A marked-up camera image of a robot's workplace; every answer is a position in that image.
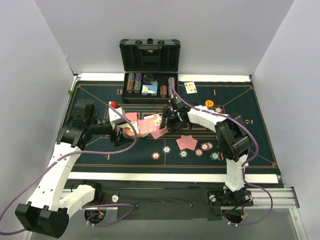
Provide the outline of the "green poker chip stack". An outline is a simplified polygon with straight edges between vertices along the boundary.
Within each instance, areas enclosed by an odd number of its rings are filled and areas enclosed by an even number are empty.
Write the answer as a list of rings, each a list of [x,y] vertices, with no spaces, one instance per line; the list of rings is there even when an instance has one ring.
[[[179,152],[179,157],[180,158],[186,158],[188,156],[188,152],[186,150],[181,150]]]

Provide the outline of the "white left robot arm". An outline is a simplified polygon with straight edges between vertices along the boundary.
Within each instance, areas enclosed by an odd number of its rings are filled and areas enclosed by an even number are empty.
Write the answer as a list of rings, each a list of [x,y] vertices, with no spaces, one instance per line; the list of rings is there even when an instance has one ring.
[[[103,203],[102,185],[85,180],[69,195],[61,198],[64,186],[77,159],[89,152],[86,144],[94,135],[110,135],[118,142],[117,125],[127,122],[125,111],[110,102],[108,119],[97,119],[94,100],[81,99],[75,104],[75,114],[59,130],[54,151],[39,184],[27,203],[15,210],[26,231],[60,238],[67,229],[70,218],[84,206]]]

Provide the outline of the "blue poker chip stack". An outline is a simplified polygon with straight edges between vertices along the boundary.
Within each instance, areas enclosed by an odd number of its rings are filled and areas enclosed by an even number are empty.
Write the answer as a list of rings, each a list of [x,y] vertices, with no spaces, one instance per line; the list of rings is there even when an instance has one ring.
[[[168,154],[168,153],[171,152],[171,148],[170,148],[169,146],[164,146],[162,150],[163,150],[163,152],[166,153],[166,154]]]

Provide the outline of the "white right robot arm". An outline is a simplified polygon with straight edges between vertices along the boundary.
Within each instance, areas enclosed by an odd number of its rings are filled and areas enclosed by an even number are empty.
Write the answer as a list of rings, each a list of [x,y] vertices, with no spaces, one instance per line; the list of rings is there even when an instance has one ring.
[[[200,125],[215,132],[220,152],[226,161],[223,198],[230,205],[250,198],[246,192],[244,172],[252,142],[237,120],[242,120],[240,115],[232,118],[203,105],[187,105],[175,96],[162,110],[160,124],[161,129],[167,127],[173,132],[181,131],[184,124]]]

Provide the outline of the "red poker chip stack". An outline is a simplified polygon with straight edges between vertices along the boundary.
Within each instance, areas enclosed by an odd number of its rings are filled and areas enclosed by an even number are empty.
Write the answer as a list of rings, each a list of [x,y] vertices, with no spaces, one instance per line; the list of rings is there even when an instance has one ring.
[[[151,158],[153,160],[159,160],[161,157],[160,153],[159,152],[153,152],[152,155],[151,155]]]

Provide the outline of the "red playing card deck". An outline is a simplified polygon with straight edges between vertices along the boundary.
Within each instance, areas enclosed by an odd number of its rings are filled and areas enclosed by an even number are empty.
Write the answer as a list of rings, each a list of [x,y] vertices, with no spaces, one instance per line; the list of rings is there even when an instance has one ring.
[[[137,121],[131,122],[131,124],[134,126],[138,137],[145,137],[146,135],[158,130],[158,127],[153,118],[146,118],[142,120],[139,119]],[[118,129],[123,129],[123,133],[125,136],[135,136],[132,127],[128,123],[119,125]]]

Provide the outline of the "orange big blind button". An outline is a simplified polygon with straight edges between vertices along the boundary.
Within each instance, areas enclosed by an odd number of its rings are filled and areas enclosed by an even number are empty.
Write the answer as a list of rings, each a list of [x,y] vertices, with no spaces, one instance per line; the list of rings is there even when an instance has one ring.
[[[211,108],[214,106],[214,102],[210,99],[206,100],[205,101],[205,105],[208,107],[208,108]]]

